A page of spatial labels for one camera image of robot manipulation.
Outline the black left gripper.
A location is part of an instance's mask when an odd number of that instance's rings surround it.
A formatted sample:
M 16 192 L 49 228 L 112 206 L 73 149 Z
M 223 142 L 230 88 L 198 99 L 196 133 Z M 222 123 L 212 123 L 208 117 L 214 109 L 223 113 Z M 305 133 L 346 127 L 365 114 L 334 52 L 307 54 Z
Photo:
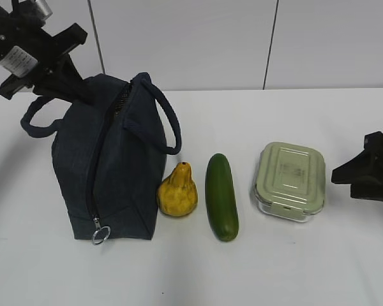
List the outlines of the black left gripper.
M 6 26 L 0 33 L 0 66 L 11 75 L 0 85 L 0 95 L 11 99 L 27 87 L 38 96 L 92 105 L 93 92 L 69 55 L 86 39 L 76 23 L 55 36 L 16 22 Z

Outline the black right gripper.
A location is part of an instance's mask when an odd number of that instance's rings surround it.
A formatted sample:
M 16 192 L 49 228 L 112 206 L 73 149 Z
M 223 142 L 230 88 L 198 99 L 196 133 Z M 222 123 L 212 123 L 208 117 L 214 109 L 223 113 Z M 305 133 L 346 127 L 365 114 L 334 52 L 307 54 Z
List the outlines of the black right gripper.
M 350 197 L 383 201 L 383 132 L 364 136 L 364 149 L 356 157 L 335 168 L 334 184 L 350 184 Z

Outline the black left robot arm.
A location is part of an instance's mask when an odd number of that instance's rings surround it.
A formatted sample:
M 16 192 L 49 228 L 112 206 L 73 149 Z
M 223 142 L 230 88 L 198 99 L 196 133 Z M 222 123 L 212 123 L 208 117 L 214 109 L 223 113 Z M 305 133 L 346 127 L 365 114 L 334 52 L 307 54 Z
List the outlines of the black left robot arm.
M 0 95 L 11 99 L 26 87 L 39 96 L 91 104 L 93 93 L 70 57 L 86 42 L 85 30 L 74 23 L 52 36 L 43 29 L 52 15 L 45 1 L 11 5 L 11 12 L 0 6 L 0 66 L 11 73 L 0 85 Z

